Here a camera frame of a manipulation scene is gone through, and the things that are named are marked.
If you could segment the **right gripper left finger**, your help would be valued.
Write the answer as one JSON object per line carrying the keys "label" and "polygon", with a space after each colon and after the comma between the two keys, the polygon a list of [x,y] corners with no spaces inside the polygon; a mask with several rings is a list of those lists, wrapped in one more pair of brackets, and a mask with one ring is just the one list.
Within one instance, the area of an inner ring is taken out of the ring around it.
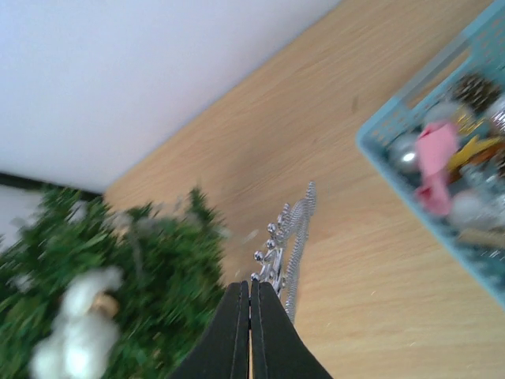
{"label": "right gripper left finger", "polygon": [[172,379],[249,377],[249,285],[232,283],[215,316]]}

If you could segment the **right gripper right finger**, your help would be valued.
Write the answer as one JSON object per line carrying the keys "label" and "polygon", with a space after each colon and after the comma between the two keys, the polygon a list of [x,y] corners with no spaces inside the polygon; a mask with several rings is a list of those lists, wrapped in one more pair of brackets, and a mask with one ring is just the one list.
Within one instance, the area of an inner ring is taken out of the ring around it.
{"label": "right gripper right finger", "polygon": [[252,376],[324,379],[331,375],[304,345],[272,285],[252,281]]}

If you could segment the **small green christmas tree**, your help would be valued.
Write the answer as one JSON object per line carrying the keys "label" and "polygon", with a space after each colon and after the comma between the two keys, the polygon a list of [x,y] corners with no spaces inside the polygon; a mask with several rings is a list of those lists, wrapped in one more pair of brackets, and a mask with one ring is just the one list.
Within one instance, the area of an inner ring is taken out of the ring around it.
{"label": "small green christmas tree", "polygon": [[199,188],[119,212],[46,192],[1,252],[2,377],[169,377],[223,296],[222,256]]}

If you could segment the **white cotton boll ornament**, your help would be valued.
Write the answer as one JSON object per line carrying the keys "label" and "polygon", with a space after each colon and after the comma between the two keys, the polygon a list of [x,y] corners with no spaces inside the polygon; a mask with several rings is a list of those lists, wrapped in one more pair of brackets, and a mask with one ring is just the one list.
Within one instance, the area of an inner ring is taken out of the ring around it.
{"label": "white cotton boll ornament", "polygon": [[38,342],[29,364],[31,378],[101,378],[118,342],[118,301],[109,291],[122,285],[116,266],[77,275],[62,296],[51,334]]}

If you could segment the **clear string lights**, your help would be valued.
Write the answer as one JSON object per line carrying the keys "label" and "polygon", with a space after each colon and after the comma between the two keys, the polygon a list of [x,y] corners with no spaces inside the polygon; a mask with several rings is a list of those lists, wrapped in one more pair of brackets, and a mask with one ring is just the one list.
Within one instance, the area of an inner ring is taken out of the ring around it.
{"label": "clear string lights", "polygon": [[139,277],[148,272],[149,256],[159,263],[168,252],[174,259],[176,246],[219,274],[225,242],[245,245],[257,234],[239,234],[226,225],[198,189],[173,205],[147,203],[122,210],[101,197],[86,201],[77,191],[50,190],[17,226],[18,240],[1,252],[1,278],[11,285],[25,280],[49,287],[112,265]]}

